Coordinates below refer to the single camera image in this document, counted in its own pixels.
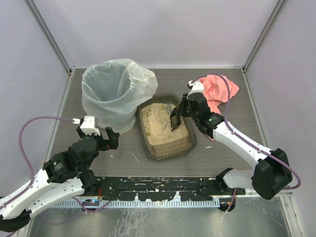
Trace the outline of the black slotted litter scoop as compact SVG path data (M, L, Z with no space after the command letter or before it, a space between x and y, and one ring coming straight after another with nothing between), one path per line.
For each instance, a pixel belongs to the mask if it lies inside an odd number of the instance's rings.
M179 108L174 108L170 115L171 131L176 130L181 125L181 113Z

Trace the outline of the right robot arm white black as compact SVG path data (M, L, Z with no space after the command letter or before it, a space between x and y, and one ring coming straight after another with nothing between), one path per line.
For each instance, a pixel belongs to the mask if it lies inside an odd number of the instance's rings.
M202 93L183 94L176 114L190 117L201 133L226 145L251 166L251 170L222 171L216 177L219 189L252 189L271 200L292 182L288 158L282 149L271 150L240 133L222 115L211 112Z

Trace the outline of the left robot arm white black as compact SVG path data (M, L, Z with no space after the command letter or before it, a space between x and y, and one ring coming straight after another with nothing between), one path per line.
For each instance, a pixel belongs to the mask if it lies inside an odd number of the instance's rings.
M92 195L99 182L90 166L100 151L116 150L119 133L106 128L108 135L85 135L68 150L55 154L34 175L33 183L26 183L14 193L0 200L0 230L12 233L26 226L38 214L65 199Z

